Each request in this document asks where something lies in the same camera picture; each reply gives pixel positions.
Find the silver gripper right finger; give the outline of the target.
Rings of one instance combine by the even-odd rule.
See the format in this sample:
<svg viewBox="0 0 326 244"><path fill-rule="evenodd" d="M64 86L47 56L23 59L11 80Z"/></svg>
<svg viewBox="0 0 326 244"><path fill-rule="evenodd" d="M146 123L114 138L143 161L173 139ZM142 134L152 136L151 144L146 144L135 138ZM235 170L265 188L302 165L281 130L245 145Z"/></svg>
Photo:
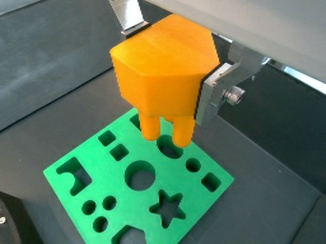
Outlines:
<svg viewBox="0 0 326 244"><path fill-rule="evenodd" d="M201 126L209 122L225 103L235 106L241 102L245 90L238 84L258 73L267 57L233 42L229 59L203 78L195 111L197 124Z"/></svg>

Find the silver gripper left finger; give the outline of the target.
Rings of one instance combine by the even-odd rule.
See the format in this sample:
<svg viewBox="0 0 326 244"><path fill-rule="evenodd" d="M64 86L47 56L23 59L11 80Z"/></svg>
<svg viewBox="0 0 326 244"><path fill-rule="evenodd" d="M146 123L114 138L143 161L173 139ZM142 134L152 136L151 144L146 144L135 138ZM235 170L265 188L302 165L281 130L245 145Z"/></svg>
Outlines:
<svg viewBox="0 0 326 244"><path fill-rule="evenodd" d="M139 1L108 0L108 2L122 25L122 35L130 38L150 26L150 23L144 20Z"/></svg>

